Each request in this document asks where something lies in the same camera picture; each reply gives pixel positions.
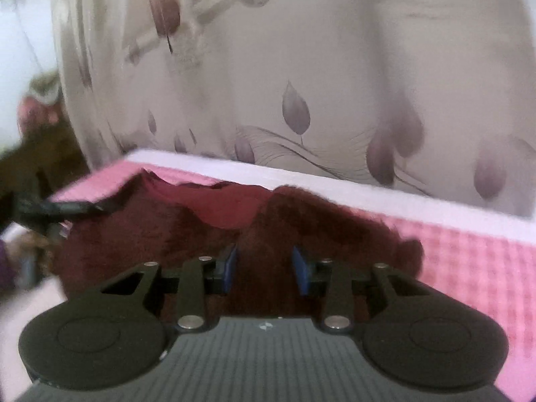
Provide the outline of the beige leaf print curtain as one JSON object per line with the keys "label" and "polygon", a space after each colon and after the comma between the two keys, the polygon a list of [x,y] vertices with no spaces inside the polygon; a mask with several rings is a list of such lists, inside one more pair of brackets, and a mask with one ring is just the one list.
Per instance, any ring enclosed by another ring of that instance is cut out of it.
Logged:
{"label": "beige leaf print curtain", "polygon": [[523,0],[54,0],[53,16],[93,168],[151,148],[534,214]]}

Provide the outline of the dark wooden furniture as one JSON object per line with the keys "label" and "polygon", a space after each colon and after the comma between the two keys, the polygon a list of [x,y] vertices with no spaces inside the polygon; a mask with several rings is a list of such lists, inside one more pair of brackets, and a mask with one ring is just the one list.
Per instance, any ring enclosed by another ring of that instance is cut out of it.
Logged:
{"label": "dark wooden furniture", "polygon": [[12,220],[15,197],[44,199],[89,173],[67,123],[46,126],[1,155],[1,223]]}

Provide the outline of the dark red fuzzy garment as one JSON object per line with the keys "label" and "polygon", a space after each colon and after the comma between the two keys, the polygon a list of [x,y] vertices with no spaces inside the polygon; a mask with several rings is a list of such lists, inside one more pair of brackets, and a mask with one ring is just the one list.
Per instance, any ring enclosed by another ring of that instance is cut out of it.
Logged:
{"label": "dark red fuzzy garment", "polygon": [[67,297],[146,261],[165,268],[237,248],[232,287],[211,298],[213,315],[302,316],[312,307],[298,290],[292,251],[315,260],[340,260],[356,270],[384,262],[410,276],[423,248],[380,221],[302,189],[216,183],[173,185],[150,172],[117,194],[119,208],[80,220],[52,263]]}

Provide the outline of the floral cloth bundle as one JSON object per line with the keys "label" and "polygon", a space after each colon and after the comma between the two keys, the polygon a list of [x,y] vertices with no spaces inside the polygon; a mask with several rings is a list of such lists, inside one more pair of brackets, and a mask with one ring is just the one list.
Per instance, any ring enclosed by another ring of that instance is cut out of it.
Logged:
{"label": "floral cloth bundle", "polygon": [[17,128],[22,140],[65,121],[65,102],[58,71],[33,77],[17,107]]}

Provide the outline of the pink white bed sheet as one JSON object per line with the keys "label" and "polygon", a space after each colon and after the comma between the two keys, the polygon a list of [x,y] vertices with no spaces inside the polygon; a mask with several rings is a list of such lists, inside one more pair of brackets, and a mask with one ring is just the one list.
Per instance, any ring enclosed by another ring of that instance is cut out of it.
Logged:
{"label": "pink white bed sheet", "polygon": [[368,185],[292,173],[236,161],[139,149],[61,191],[64,198],[97,197],[137,170],[170,183],[226,180],[273,189],[295,185],[383,220],[425,250],[423,280],[486,311],[507,331],[511,350],[500,389],[515,401],[535,395],[535,223],[458,203]]}

